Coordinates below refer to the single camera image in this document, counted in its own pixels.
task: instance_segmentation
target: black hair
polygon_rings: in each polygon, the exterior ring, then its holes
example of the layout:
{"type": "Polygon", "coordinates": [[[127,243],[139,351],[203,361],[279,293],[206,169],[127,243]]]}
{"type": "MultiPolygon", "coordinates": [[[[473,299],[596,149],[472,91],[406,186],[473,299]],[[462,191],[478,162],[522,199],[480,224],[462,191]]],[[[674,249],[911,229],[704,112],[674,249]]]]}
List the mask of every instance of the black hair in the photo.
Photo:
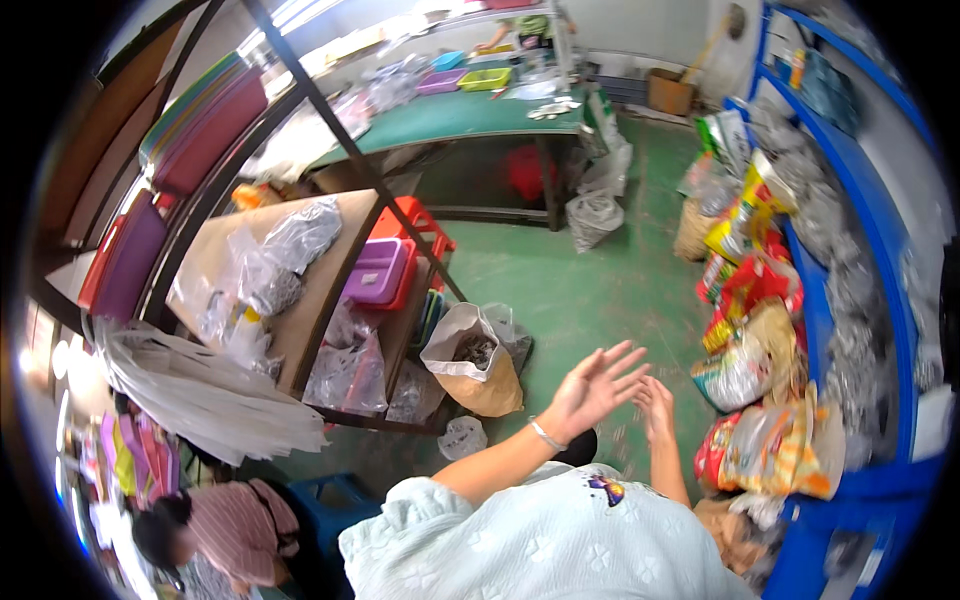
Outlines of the black hair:
{"type": "Polygon", "coordinates": [[[113,393],[113,408],[117,415],[128,415],[130,413],[130,397],[123,392],[113,393]]]}
{"type": "Polygon", "coordinates": [[[159,498],[153,509],[133,520],[133,543],[140,554],[148,563],[166,571],[180,589],[183,582],[173,557],[174,541],[177,530],[190,520],[191,509],[190,496],[181,491],[159,498]]]}

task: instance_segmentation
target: yellow bottle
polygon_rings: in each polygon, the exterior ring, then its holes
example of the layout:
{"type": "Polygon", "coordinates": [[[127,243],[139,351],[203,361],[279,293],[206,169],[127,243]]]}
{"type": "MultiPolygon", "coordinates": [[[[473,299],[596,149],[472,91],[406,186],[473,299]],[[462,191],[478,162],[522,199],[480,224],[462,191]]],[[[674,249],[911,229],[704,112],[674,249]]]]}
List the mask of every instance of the yellow bottle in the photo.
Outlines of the yellow bottle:
{"type": "Polygon", "coordinates": [[[806,50],[798,48],[793,53],[791,65],[793,70],[790,72],[790,87],[800,89],[800,80],[804,77],[804,62],[806,59],[806,50]]]}

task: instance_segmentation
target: green plastic basket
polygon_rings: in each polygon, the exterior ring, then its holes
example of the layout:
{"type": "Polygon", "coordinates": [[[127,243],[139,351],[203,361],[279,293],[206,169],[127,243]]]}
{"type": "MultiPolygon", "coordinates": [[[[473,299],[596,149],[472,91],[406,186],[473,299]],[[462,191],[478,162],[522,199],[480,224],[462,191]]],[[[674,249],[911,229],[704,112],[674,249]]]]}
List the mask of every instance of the green plastic basket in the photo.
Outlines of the green plastic basket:
{"type": "Polygon", "coordinates": [[[510,80],[510,71],[513,69],[507,67],[502,69],[481,69],[479,71],[470,71],[460,78],[457,85],[464,91],[483,91],[485,89],[497,89],[506,86],[510,80]]]}

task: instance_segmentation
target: blue plastic basket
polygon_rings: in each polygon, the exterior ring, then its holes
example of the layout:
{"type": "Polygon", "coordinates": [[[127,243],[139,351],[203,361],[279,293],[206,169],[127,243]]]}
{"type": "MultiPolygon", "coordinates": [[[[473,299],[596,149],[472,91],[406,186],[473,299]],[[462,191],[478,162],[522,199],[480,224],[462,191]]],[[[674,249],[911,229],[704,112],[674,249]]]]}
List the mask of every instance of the blue plastic basket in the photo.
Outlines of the blue plastic basket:
{"type": "Polygon", "coordinates": [[[435,71],[449,71],[453,67],[457,66],[464,59],[464,53],[462,51],[456,52],[447,52],[446,54],[441,54],[435,59],[433,59],[430,64],[433,65],[435,71]]]}

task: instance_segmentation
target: broom handle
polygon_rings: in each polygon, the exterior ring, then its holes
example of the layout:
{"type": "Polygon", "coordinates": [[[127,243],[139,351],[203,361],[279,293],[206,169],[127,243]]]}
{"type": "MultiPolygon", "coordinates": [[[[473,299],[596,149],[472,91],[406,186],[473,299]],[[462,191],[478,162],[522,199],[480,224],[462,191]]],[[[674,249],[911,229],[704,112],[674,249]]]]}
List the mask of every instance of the broom handle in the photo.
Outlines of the broom handle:
{"type": "Polygon", "coordinates": [[[713,32],[713,35],[707,42],[707,45],[704,46],[704,49],[700,51],[700,54],[697,56],[697,59],[693,62],[693,64],[686,68],[683,78],[680,79],[681,85],[686,85],[690,82],[690,78],[693,77],[693,72],[700,68],[700,63],[704,61],[709,54],[710,49],[713,47],[713,44],[717,42],[717,39],[720,38],[720,35],[727,29],[728,23],[730,23],[730,15],[724,14],[723,18],[720,19],[720,25],[717,27],[716,31],[713,32]]]}

